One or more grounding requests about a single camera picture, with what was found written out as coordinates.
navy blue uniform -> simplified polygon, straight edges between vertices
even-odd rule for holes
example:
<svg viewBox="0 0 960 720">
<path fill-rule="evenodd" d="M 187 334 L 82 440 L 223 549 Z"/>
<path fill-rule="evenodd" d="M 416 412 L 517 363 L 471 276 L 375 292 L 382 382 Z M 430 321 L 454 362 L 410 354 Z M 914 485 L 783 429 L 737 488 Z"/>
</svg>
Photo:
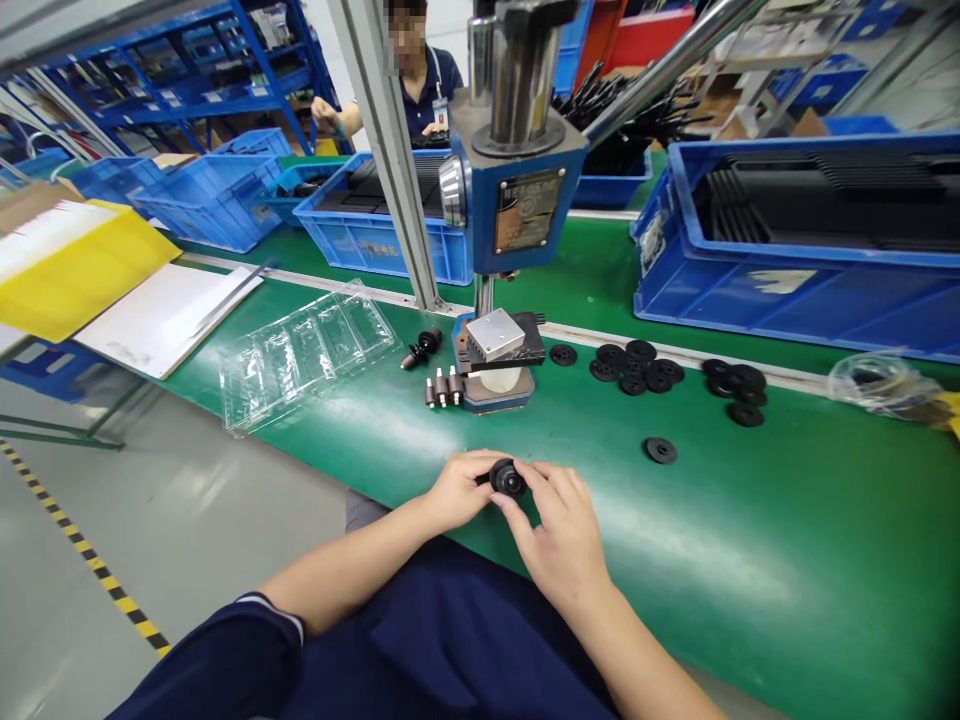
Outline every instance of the navy blue uniform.
<svg viewBox="0 0 960 720">
<path fill-rule="evenodd" d="M 617 717 L 529 580 L 437 538 L 357 614 L 304 644 L 257 593 L 190 633 L 108 720 Z"/>
</svg>

gray floor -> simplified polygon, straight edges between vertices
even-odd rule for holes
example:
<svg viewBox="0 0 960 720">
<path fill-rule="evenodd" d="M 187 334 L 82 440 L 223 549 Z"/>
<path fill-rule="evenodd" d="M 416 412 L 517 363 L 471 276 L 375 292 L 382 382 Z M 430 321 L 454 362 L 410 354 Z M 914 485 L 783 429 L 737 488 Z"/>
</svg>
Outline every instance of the gray floor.
<svg viewBox="0 0 960 720">
<path fill-rule="evenodd" d="M 88 424 L 0 380 L 0 407 Z M 152 390 L 107 426 L 120 453 L 11 440 L 147 617 L 175 643 L 221 605 L 343 529 L 345 488 Z M 0 720 L 103 718 L 157 655 L 0 460 Z M 693 671 L 732 718 L 780 717 Z"/>
</svg>

black rubber washer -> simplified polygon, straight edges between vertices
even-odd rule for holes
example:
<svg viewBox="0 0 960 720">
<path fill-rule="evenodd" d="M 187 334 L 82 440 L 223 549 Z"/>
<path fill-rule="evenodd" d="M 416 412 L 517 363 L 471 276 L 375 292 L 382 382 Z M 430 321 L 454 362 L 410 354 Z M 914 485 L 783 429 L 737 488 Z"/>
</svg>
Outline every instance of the black rubber washer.
<svg viewBox="0 0 960 720">
<path fill-rule="evenodd" d="M 743 425 L 744 427 L 759 427 L 763 425 L 764 421 L 760 408 L 746 403 L 730 403 L 727 405 L 727 415 L 737 425 Z"/>
<path fill-rule="evenodd" d="M 709 360 L 703 361 L 700 369 L 706 373 L 707 377 L 722 378 L 726 377 L 727 373 L 730 371 L 730 366 L 725 360 L 721 360 L 719 358 L 710 358 Z"/>
<path fill-rule="evenodd" d="M 677 449 L 669 440 L 650 438 L 643 444 L 643 447 L 650 459 L 661 465 L 670 465 L 677 461 Z"/>
<path fill-rule="evenodd" d="M 643 395 L 647 391 L 647 383 L 642 375 L 624 375 L 620 378 L 620 389 L 627 395 Z"/>
<path fill-rule="evenodd" d="M 653 365 L 647 368 L 643 374 L 643 379 L 647 383 L 647 390 L 655 393 L 670 392 L 673 389 L 673 380 L 669 375 L 657 372 Z"/>
<path fill-rule="evenodd" d="M 666 375 L 674 385 L 683 382 L 687 376 L 683 368 L 673 360 L 654 360 L 650 363 L 650 369 L 659 375 Z"/>
<path fill-rule="evenodd" d="M 601 360 L 590 361 L 590 374 L 600 382 L 614 382 L 620 377 L 620 369 Z"/>
<path fill-rule="evenodd" d="M 569 367 L 577 361 L 577 351 L 569 345 L 554 345 L 550 348 L 550 359 L 561 367 Z"/>
<path fill-rule="evenodd" d="M 732 365 L 727 377 L 734 385 L 751 390 L 763 390 L 767 386 L 767 377 L 752 365 Z"/>
<path fill-rule="evenodd" d="M 601 345 L 597 348 L 597 360 L 620 370 L 627 360 L 627 353 L 619 345 Z"/>
<path fill-rule="evenodd" d="M 652 363 L 657 359 L 657 349 L 646 340 L 631 340 L 627 343 L 627 355 L 642 363 Z"/>
<path fill-rule="evenodd" d="M 707 390 L 717 397 L 732 398 L 737 389 L 724 378 L 707 378 Z"/>
<path fill-rule="evenodd" d="M 754 407 L 766 407 L 767 394 L 763 390 L 751 390 L 741 385 L 737 388 L 737 400 Z"/>
</svg>

metal pole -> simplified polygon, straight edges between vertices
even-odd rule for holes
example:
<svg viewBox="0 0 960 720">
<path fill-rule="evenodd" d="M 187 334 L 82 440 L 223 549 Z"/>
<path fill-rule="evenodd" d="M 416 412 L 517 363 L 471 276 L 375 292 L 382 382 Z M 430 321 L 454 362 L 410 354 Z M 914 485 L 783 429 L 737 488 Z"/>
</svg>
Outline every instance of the metal pole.
<svg viewBox="0 0 960 720">
<path fill-rule="evenodd" d="M 651 100 L 676 82 L 731 30 L 753 17 L 767 0 L 718 0 L 637 84 L 617 98 L 583 134 L 592 146 L 613 135 Z"/>
<path fill-rule="evenodd" d="M 400 78 L 382 0 L 331 0 L 330 14 L 343 48 L 363 125 L 397 230 L 417 307 L 442 304 L 413 163 Z"/>
</svg>

